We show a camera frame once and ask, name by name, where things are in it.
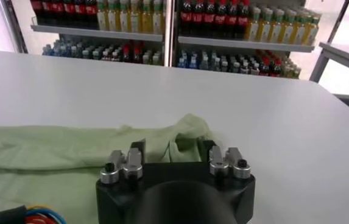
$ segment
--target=juice bottle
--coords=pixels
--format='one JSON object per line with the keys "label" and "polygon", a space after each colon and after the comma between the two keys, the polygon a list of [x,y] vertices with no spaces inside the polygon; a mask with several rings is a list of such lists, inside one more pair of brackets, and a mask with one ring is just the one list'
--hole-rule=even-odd
{"label": "juice bottle", "polygon": [[120,13],[115,0],[109,0],[108,20],[110,31],[120,31]]}
{"label": "juice bottle", "polygon": [[311,46],[314,43],[316,34],[319,30],[319,26],[318,26],[319,20],[320,20],[319,16],[314,16],[312,18],[312,23],[308,25],[308,29],[304,34],[302,44]]}
{"label": "juice bottle", "polygon": [[267,41],[270,43],[277,43],[278,36],[281,32],[281,25],[283,22],[284,11],[278,9],[276,12],[275,21],[272,23],[272,26],[267,37]]}
{"label": "juice bottle", "polygon": [[154,0],[154,14],[153,14],[153,33],[154,34],[162,34],[162,8],[161,1]]}
{"label": "juice bottle", "polygon": [[292,31],[294,29],[293,22],[294,22],[295,16],[296,16],[296,12],[291,11],[291,10],[288,11],[287,21],[285,23],[283,23],[280,35],[278,37],[279,43],[283,43],[283,44],[289,43],[289,39],[290,39],[290,37],[292,35]]}
{"label": "juice bottle", "polygon": [[152,33],[152,14],[149,0],[143,0],[142,31]]}
{"label": "juice bottle", "polygon": [[249,41],[255,41],[256,34],[259,26],[259,14],[261,10],[257,7],[253,8],[253,19],[250,21],[249,25],[246,28],[245,39]]}
{"label": "juice bottle", "polygon": [[109,30],[108,22],[108,1],[97,0],[97,19],[99,21],[100,30]]}
{"label": "juice bottle", "polygon": [[142,32],[142,13],[138,0],[131,0],[131,31],[133,33]]}
{"label": "juice bottle", "polygon": [[302,13],[298,16],[297,22],[294,26],[294,31],[292,33],[291,39],[289,40],[290,44],[301,44],[303,41],[303,35],[306,30],[306,19],[307,14]]}
{"label": "juice bottle", "polygon": [[272,13],[270,9],[265,10],[265,18],[264,21],[260,24],[257,32],[256,40],[260,42],[266,42],[267,36],[270,30],[270,20],[272,19]]}
{"label": "juice bottle", "polygon": [[128,0],[120,1],[120,25],[121,32],[131,32],[131,13]]}

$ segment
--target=store shelf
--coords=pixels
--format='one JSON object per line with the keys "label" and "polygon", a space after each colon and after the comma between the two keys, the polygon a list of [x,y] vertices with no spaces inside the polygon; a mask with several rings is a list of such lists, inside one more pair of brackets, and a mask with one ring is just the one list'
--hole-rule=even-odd
{"label": "store shelf", "polygon": [[236,48],[247,48],[247,49],[271,50],[271,51],[311,52],[314,49],[314,46],[249,42],[249,41],[239,41],[239,40],[222,40],[222,39],[184,37],[184,36],[179,36],[178,42],[181,44],[236,47]]}
{"label": "store shelf", "polygon": [[162,37],[163,37],[162,35],[156,35],[156,34],[113,32],[113,31],[89,30],[89,29],[69,28],[69,27],[42,26],[42,25],[36,25],[36,24],[31,25],[31,28],[33,31],[36,31],[36,32],[60,33],[60,34],[78,35],[78,36],[86,36],[86,37],[143,40],[143,41],[154,41],[154,42],[162,42]]}

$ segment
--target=cola bottle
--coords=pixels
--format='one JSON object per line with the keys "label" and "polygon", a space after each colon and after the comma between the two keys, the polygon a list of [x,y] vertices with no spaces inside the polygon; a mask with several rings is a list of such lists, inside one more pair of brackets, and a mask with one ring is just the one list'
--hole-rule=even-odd
{"label": "cola bottle", "polygon": [[235,38],[243,40],[249,24],[249,0],[243,0],[243,6],[238,11],[238,26],[236,27]]}
{"label": "cola bottle", "polygon": [[215,0],[208,0],[204,13],[204,35],[210,35],[215,23]]}
{"label": "cola bottle", "polygon": [[225,17],[227,15],[226,0],[220,0],[220,4],[216,9],[215,16],[215,37],[224,37],[225,33]]}
{"label": "cola bottle", "polygon": [[192,5],[190,0],[184,0],[181,10],[181,34],[189,34],[192,22]]}
{"label": "cola bottle", "polygon": [[233,38],[234,32],[236,28],[236,20],[237,20],[237,10],[238,8],[238,0],[232,0],[231,4],[227,10],[227,16],[225,18],[226,32],[225,36],[227,38]]}
{"label": "cola bottle", "polygon": [[192,34],[200,35],[202,32],[202,22],[204,16],[204,0],[197,0],[192,13]]}

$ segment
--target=black screw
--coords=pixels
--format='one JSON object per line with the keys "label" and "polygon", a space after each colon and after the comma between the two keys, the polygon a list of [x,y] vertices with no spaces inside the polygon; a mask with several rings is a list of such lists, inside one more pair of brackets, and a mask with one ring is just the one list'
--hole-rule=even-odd
{"label": "black screw", "polygon": [[115,171],[115,165],[113,163],[107,163],[105,165],[105,171],[107,171],[108,173]]}
{"label": "black screw", "polygon": [[238,160],[238,162],[236,163],[236,165],[239,168],[246,168],[247,167],[247,161],[245,159],[240,159]]}

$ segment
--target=white table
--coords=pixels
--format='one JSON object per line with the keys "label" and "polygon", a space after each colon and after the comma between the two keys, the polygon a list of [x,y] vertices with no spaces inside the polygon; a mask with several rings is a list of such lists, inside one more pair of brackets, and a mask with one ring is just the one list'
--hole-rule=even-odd
{"label": "white table", "polygon": [[163,127],[186,113],[253,167],[252,224],[349,223],[349,108],[316,83],[0,52],[0,125]]}

